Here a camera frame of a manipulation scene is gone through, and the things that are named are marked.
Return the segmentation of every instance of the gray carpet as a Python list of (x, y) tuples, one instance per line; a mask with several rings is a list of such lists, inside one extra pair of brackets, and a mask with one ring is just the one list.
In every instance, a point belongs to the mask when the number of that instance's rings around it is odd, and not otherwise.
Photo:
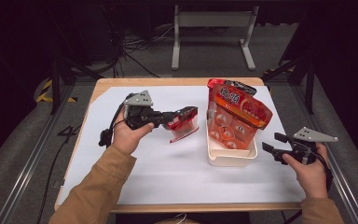
[[(267, 69), (277, 66), (290, 37), (295, 31), (295, 25), (281, 25), (265, 27), (257, 26), (250, 43), (250, 50), (255, 60), (255, 71), (246, 67), (238, 39), (241, 30), (228, 29), (222, 34), (215, 34), (205, 29), (191, 29), (182, 32), (180, 68), (171, 70), (172, 41), (167, 39), (154, 44), (143, 51), (134, 51), (131, 56), (144, 65), (151, 72), (161, 77), (261, 77)], [(116, 69), (121, 77), (152, 77), (139, 64), (132, 59), (120, 58), (121, 67)], [(105, 77), (112, 77), (112, 70), (103, 73)], [(285, 75), (274, 78), (266, 83), (271, 87), (272, 99), (277, 107), (283, 127), (287, 133), (294, 133), (303, 126), (309, 126), (313, 120), (323, 132), (339, 137), (339, 142), (330, 144), (334, 158), (344, 174), (358, 202), (358, 153), (351, 138), (340, 123), (334, 107), (324, 95), (322, 87), (316, 80), (314, 93), (314, 116), (310, 117), (304, 112), (301, 101), (298, 101), (296, 88), (290, 87), (283, 80)], [(53, 162), (64, 136), (57, 136), (61, 130), (68, 126), (76, 127), (81, 124), (95, 82), (82, 77), (76, 83), (71, 96), (77, 97), (76, 103), (66, 103), (60, 116), (51, 130), (44, 153), (38, 161), (34, 174), (30, 176), (27, 188), (22, 194), (15, 210), (11, 214), (9, 223), (36, 223), (39, 208), (43, 199), (43, 191), (48, 179), (48, 171)], [(50, 116), (51, 103), (38, 103), (37, 108), (19, 125), (7, 139), (0, 150), (0, 211), (10, 194), (18, 175), (27, 162), (34, 146), (42, 133)], [(50, 185), (60, 183), (64, 177), (76, 138), (72, 137), (64, 145), (55, 163)], [(42, 221), (47, 223), (54, 212), (54, 204), (59, 189), (50, 187), (46, 204), (44, 206)], [(330, 190), (330, 197), (334, 199), (343, 216), (345, 223), (358, 223), (347, 209), (345, 194), (334, 185)], [(296, 211), (284, 211), (290, 217)], [(250, 214), (251, 223), (283, 223), (281, 211), (253, 212)], [(294, 223), (301, 223), (301, 218)]]

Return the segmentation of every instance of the person's left hand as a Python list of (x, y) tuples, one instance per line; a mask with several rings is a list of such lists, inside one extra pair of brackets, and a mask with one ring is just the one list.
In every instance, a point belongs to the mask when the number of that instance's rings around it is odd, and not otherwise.
[(124, 120), (124, 108), (121, 109), (115, 120), (117, 125), (113, 131), (112, 145), (131, 154), (138, 147), (139, 141), (153, 130), (154, 124), (148, 123), (137, 130), (132, 130), (126, 122), (122, 120)]

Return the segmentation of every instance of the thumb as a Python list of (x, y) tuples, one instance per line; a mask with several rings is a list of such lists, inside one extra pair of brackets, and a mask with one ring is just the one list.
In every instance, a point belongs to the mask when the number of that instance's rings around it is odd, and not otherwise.
[(139, 137), (139, 139), (145, 137), (145, 135), (147, 135), (148, 133), (152, 132), (152, 130), (154, 129), (154, 123), (148, 123), (144, 126), (142, 126), (141, 128), (137, 129), (136, 135)]
[(295, 158), (293, 158), (291, 155), (285, 153), (282, 155), (282, 158), (289, 164), (296, 172), (300, 170), (301, 163), (298, 162)]

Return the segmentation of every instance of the table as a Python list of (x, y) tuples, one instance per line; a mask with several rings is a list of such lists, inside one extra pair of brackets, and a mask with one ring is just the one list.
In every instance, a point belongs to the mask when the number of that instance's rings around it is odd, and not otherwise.
[[(87, 116), (85, 117), (84, 125), (76, 141), (74, 153), (65, 175), (65, 185), (61, 188), (60, 194), (58, 195), (55, 206), (56, 209), (66, 197), (69, 192), (68, 190), (76, 184), (71, 183), (71, 181), (73, 181), (71, 179), (76, 179), (77, 182), (81, 181), (83, 176), (87, 173), (86, 171), (83, 171), (83, 174), (80, 175), (81, 167), (88, 166), (90, 168), (104, 151), (104, 148), (98, 148), (97, 142), (94, 143), (94, 141), (97, 141), (96, 139), (89, 141), (89, 137), (99, 137), (99, 133), (90, 132), (92, 129), (91, 126), (93, 123), (98, 122), (96, 119), (105, 117), (106, 115), (103, 115), (104, 112), (101, 111), (101, 113), (97, 113), (98, 116), (95, 116), (95, 106), (102, 104), (105, 108), (111, 108), (110, 105), (106, 104), (106, 94), (109, 94), (110, 91), (118, 93), (117, 90), (139, 91), (143, 90), (144, 87), (148, 87), (150, 89), (149, 93), (155, 102), (153, 108), (158, 110), (155, 106), (163, 106), (161, 99), (169, 99), (170, 95), (166, 92), (166, 94), (159, 97), (153, 93), (164, 90), (169, 90), (169, 92), (171, 92), (175, 91), (175, 88), (180, 88), (185, 91), (194, 90), (196, 93), (204, 91), (205, 96), (202, 96), (202, 98), (199, 97), (199, 94), (178, 97), (178, 99), (185, 98), (184, 101), (189, 105), (191, 105), (192, 102), (196, 102), (195, 100), (192, 100), (193, 98), (200, 98), (203, 102), (203, 99), (207, 99), (206, 84), (208, 79), (209, 78), (100, 79), (91, 96)], [(267, 89), (263, 87), (263, 82), (260, 78), (233, 77), (227, 79), (238, 80), (248, 85), (255, 86), (260, 90), (257, 94), (261, 94), (263, 89)], [(268, 92), (266, 95), (270, 100), (268, 103), (272, 103)], [(182, 100), (175, 99), (175, 104), (181, 104), (180, 101)], [(199, 109), (205, 105), (197, 104)], [(277, 126), (280, 132), (283, 131), (279, 116), (273, 104), (270, 109), (273, 111), (274, 117), (262, 133), (256, 134), (260, 139), (265, 139), (265, 137), (262, 137), (263, 134), (267, 134), (273, 138), (271, 131), (274, 130), (272, 130), (272, 127)], [(108, 118), (105, 119), (109, 121), (104, 121), (103, 126), (109, 125), (115, 110), (115, 108), (112, 108), (111, 112), (107, 113)], [(201, 117), (202, 115), (199, 113), (200, 129), (196, 133), (191, 134), (189, 137), (180, 140), (177, 143), (170, 145), (169, 140), (171, 133), (162, 128), (155, 129), (141, 141), (138, 149), (147, 148), (147, 145), (144, 144), (145, 141), (149, 141), (150, 143), (157, 142), (158, 145), (155, 144), (153, 145), (155, 148), (149, 148), (149, 152), (145, 152), (144, 150), (136, 150), (134, 152), (133, 156), (137, 157), (138, 161), (122, 190), (116, 209), (112, 212), (215, 212), (287, 210), (300, 208), (301, 199), (304, 198), (305, 195), (296, 181), (296, 174), (290, 167), (282, 166), (278, 162), (275, 162), (272, 156), (263, 151), (261, 147), (258, 149), (257, 158), (246, 167), (227, 168), (210, 165), (207, 162), (206, 133), (203, 133), (205, 132), (205, 127), (203, 126), (205, 119), (202, 120)], [(188, 178), (176, 181), (184, 176), (188, 176)], [(141, 192), (144, 189), (147, 189), (147, 193)], [(225, 190), (224, 194), (218, 193), (221, 192), (219, 191), (221, 189)], [(195, 191), (197, 192), (197, 195), (190, 195)]]

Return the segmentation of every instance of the brown sleeve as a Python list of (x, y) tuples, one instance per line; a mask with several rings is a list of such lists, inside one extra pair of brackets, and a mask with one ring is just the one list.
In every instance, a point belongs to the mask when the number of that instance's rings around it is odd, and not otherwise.
[(109, 147), (49, 223), (106, 223), (136, 162), (130, 154)]
[(334, 203), (330, 199), (305, 199), (301, 203), (303, 224), (344, 223)]

